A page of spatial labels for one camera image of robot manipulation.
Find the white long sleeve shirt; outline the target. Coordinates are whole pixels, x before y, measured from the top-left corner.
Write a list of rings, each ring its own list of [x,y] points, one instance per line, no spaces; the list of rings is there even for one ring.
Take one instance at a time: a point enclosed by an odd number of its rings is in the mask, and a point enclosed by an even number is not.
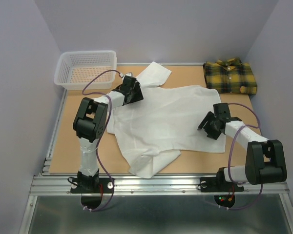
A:
[[[163,88],[171,71],[155,62],[138,76],[143,100],[113,110],[107,131],[114,134],[129,172],[151,178],[182,150],[223,153],[226,139],[208,138],[198,130],[218,92],[200,85]]]

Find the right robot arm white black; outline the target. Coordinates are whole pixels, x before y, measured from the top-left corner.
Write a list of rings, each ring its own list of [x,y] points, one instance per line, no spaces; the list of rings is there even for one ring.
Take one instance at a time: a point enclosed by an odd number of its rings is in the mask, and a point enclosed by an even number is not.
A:
[[[232,138],[227,167],[219,168],[215,177],[204,178],[202,189],[225,191],[230,186],[243,190],[243,184],[261,185],[284,182],[287,168],[283,145],[279,140],[269,140],[254,130],[259,126],[245,124],[240,118],[232,117],[228,103],[213,105],[200,125],[208,138],[217,140],[221,135]],[[235,144],[246,150],[243,166],[232,166],[232,154]]]

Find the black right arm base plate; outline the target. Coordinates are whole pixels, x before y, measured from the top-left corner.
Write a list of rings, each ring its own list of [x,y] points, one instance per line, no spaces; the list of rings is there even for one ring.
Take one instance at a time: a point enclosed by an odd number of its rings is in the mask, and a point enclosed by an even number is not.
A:
[[[232,182],[217,179],[216,177],[200,177],[200,182],[197,186],[198,190],[203,193],[212,192],[243,192],[244,187],[239,187]]]

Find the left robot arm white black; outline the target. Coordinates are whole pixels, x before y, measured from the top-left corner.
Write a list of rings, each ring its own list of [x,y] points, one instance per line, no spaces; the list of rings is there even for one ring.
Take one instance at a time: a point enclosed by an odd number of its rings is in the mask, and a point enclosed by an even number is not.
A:
[[[125,75],[123,83],[97,98],[84,97],[80,103],[73,130],[79,139],[81,165],[77,176],[68,179],[71,193],[94,193],[99,189],[98,143],[105,132],[112,110],[143,100],[141,85],[134,77]]]

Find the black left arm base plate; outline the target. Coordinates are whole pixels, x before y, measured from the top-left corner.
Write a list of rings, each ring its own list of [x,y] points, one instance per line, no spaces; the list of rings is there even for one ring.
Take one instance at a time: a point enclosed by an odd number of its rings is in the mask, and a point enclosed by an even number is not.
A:
[[[111,194],[113,184],[109,178],[99,178],[98,182],[79,182],[76,177],[69,177],[70,192],[72,194]]]

